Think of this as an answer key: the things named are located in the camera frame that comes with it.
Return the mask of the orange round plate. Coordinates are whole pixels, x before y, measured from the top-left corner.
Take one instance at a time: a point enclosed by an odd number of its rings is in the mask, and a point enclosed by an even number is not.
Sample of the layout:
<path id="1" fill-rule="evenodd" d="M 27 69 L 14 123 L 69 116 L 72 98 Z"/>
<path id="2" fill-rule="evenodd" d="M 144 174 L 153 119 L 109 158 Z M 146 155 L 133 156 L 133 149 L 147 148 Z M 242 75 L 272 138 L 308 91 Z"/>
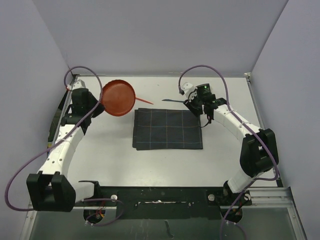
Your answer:
<path id="1" fill-rule="evenodd" d="M 135 90 L 127 81 L 115 79 L 102 88 L 101 104 L 104 111 L 112 116 L 126 115 L 132 110 L 135 102 Z"/>

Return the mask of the blue plastic knife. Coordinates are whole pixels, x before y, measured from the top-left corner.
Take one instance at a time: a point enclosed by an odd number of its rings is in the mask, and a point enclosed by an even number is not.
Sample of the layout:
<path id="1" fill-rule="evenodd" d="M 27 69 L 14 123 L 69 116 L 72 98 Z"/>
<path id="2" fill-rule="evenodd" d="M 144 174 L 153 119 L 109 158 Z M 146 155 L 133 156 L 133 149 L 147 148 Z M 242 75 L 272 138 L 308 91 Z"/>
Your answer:
<path id="1" fill-rule="evenodd" d="M 173 99 L 162 99 L 163 102 L 171 102 L 171 103 L 184 103 L 185 100 L 173 100 Z"/>

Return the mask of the orange plastic fork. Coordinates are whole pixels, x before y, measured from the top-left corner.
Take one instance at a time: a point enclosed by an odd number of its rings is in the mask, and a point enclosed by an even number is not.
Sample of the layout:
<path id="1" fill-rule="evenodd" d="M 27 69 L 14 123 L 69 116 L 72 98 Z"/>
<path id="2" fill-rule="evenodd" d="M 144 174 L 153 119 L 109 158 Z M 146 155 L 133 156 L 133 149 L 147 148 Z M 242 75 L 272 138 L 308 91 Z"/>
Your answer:
<path id="1" fill-rule="evenodd" d="M 138 98 L 138 97 L 136 97 L 135 98 L 137 101 L 141 101 L 141 102 L 144 102 L 144 103 L 147 103 L 147 104 L 150 104 L 150 105 L 153 105 L 154 103 L 152 103 L 152 102 L 150 102 L 150 101 L 147 101 L 147 100 L 145 100 L 145 99 L 142 99 L 142 98 Z"/>

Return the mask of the dark checked cloth placemat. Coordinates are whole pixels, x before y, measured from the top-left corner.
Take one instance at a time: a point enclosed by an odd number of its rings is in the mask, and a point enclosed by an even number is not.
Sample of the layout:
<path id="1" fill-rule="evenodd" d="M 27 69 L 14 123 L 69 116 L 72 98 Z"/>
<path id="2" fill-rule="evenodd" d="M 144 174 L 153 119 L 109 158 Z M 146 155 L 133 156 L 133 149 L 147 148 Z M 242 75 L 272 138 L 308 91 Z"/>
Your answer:
<path id="1" fill-rule="evenodd" d="M 138 108 L 132 147 L 146 150 L 202 150 L 200 119 L 189 110 Z"/>

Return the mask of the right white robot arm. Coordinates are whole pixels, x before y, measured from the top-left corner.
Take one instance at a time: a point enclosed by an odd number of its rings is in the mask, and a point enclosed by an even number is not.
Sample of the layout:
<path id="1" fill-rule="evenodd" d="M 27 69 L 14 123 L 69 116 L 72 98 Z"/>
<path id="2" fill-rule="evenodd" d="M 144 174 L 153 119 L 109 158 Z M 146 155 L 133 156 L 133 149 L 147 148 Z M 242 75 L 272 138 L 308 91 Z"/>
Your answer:
<path id="1" fill-rule="evenodd" d="M 278 150 L 275 133 L 251 124 L 231 108 L 224 98 L 194 97 L 183 104 L 196 116 L 205 114 L 210 124 L 216 121 L 229 130 L 241 143 L 239 170 L 223 185 L 223 200 L 230 205 L 241 198 L 241 191 L 255 181 L 278 178 Z"/>

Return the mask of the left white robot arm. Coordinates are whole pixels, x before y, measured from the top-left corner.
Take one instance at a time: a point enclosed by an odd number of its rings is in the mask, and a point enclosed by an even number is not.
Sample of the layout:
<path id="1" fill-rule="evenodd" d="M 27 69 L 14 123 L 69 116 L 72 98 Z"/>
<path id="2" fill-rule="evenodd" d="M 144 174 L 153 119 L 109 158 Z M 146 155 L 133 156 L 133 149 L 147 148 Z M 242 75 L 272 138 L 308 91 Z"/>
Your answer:
<path id="1" fill-rule="evenodd" d="M 100 203 L 102 193 L 98 181 L 69 181 L 68 171 L 92 119 L 103 111 L 103 105 L 87 88 L 71 91 L 71 104 L 61 119 L 59 136 L 52 150 L 39 171 L 29 174 L 26 180 L 34 210 L 70 212 L 77 202 L 83 200 L 92 206 Z"/>

